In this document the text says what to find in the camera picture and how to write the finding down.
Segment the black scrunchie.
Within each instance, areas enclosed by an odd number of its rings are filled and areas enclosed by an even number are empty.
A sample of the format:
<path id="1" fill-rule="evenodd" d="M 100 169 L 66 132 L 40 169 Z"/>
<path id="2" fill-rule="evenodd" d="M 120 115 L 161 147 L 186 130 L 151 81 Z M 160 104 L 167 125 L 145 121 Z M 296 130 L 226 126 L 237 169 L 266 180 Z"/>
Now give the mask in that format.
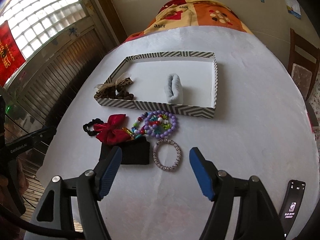
<path id="1" fill-rule="evenodd" d="M 93 128 L 94 125 L 100 125 L 103 124 L 103 120 L 96 118 L 96 119 L 92 119 L 90 122 L 84 124 L 82 126 L 84 132 L 86 132 L 90 137 L 95 137 L 96 135 L 98 135 L 100 132 L 96 131 L 96 130 L 91 130 L 91 128 Z"/>

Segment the red bow hair clip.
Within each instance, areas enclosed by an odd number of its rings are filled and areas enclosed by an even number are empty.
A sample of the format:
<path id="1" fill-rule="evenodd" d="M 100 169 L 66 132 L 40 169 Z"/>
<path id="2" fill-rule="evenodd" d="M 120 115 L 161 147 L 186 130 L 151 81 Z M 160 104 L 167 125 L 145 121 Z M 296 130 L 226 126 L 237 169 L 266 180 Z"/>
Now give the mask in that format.
<path id="1" fill-rule="evenodd" d="M 116 145 L 131 139 L 121 125 L 126 119 L 125 114 L 113 114 L 109 116 L 107 122 L 103 124 L 94 124 L 93 129 L 98 132 L 96 138 L 105 145 Z"/>

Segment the leopard print bow scrunchie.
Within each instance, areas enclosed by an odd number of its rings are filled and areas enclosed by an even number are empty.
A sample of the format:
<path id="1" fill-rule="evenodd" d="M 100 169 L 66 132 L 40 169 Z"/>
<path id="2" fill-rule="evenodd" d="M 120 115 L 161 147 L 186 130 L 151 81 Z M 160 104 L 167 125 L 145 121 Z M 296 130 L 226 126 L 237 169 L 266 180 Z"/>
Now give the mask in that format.
<path id="1" fill-rule="evenodd" d="M 114 82 L 105 82 L 103 84 L 96 85 L 95 88 L 98 90 L 96 91 L 94 98 L 133 100 L 135 96 L 126 90 L 131 84 L 133 84 L 131 75 L 124 72 Z"/>

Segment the light blue fluffy scrunchie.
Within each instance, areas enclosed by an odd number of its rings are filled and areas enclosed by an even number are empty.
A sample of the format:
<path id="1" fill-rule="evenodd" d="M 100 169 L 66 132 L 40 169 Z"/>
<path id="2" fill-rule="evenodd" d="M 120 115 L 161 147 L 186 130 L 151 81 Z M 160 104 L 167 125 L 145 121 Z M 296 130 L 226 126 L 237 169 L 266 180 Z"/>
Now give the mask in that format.
<path id="1" fill-rule="evenodd" d="M 176 105 L 183 104 L 183 87 L 180 77 L 177 74 L 172 73 L 168 75 L 164 92 L 168 103 Z"/>

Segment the black smartphone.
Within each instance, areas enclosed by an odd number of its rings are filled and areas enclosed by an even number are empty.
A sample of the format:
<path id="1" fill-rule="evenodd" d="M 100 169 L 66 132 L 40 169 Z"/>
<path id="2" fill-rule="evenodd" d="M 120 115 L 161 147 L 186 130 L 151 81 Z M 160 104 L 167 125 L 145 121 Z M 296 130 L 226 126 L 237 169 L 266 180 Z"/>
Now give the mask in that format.
<path id="1" fill-rule="evenodd" d="M 287 184 L 285 197 L 279 213 L 279 219 L 284 230 L 285 238 L 289 235 L 298 215 L 304 196 L 305 186 L 306 183 L 300 180 L 290 180 Z"/>

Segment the red paper window decoration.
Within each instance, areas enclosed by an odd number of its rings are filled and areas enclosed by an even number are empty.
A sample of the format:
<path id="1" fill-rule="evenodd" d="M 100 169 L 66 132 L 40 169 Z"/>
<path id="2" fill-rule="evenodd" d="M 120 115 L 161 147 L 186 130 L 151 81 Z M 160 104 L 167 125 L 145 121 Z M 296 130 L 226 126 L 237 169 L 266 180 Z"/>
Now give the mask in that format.
<path id="1" fill-rule="evenodd" d="M 25 63 L 7 21 L 0 27 L 0 85 L 4 87 L 7 80 Z"/>

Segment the black velvet pouch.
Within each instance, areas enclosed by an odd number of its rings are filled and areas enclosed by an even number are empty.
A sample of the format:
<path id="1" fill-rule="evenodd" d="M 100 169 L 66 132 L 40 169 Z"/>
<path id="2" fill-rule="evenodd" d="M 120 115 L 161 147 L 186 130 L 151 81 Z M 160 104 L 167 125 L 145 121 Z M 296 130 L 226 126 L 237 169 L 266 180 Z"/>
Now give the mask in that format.
<path id="1" fill-rule="evenodd" d="M 138 137 L 112 146 L 102 144 L 99 160 L 105 159 L 114 147 L 122 151 L 121 165 L 149 165 L 150 163 L 151 147 L 146 137 Z"/>

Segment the window with glass blocks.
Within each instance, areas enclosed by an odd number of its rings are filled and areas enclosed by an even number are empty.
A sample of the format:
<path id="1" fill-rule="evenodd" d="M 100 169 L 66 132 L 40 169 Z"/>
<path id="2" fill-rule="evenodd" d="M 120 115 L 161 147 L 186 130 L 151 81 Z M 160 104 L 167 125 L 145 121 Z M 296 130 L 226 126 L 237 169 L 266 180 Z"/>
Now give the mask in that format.
<path id="1" fill-rule="evenodd" d="M 27 60 L 49 39 L 86 17 L 80 0 L 11 0 L 1 14 Z"/>

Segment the striped black white tray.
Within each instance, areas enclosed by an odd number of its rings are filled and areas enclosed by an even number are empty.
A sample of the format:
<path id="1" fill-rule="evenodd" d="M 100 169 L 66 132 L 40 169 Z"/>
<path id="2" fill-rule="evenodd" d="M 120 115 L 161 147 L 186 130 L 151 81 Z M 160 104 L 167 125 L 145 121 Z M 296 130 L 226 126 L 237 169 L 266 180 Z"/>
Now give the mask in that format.
<path id="1" fill-rule="evenodd" d="M 169 103 L 164 87 L 170 74 L 177 74 L 182 85 L 182 103 Z M 106 80 L 114 85 L 121 77 L 133 83 L 128 92 L 133 100 L 95 97 L 102 106 L 146 111 L 163 110 L 174 114 L 212 119 L 217 98 L 215 54 L 202 51 L 165 51 L 127 56 Z"/>

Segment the wooden chair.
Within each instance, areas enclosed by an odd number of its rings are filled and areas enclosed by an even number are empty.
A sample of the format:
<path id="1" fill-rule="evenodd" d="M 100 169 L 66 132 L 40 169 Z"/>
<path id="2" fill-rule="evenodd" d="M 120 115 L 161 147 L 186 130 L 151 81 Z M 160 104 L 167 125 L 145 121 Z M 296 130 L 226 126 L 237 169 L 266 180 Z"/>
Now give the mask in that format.
<path id="1" fill-rule="evenodd" d="M 298 47 L 316 59 L 312 62 L 295 50 Z M 316 81 L 319 69 L 319 48 L 290 29 L 290 55 L 287 71 L 307 101 Z"/>

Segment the orange patterned blanket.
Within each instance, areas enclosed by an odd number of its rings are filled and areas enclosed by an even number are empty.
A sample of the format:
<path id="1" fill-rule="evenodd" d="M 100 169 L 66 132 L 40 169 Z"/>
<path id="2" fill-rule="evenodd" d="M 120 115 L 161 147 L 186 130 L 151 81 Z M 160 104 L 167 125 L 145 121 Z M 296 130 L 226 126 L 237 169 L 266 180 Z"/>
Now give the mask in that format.
<path id="1" fill-rule="evenodd" d="M 216 0 L 171 0 L 161 7 L 145 30 L 130 35 L 126 41 L 158 31 L 192 26 L 224 27 L 252 33 L 229 7 Z"/>

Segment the wall calendar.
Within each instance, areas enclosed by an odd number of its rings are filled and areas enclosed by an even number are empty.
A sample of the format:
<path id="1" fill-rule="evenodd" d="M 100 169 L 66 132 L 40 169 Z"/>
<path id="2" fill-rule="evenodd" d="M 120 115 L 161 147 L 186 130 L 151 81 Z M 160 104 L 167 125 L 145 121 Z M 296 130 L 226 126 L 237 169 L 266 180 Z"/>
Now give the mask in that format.
<path id="1" fill-rule="evenodd" d="M 301 19 L 300 5 L 297 0 L 285 0 L 287 11 L 289 14 Z"/>

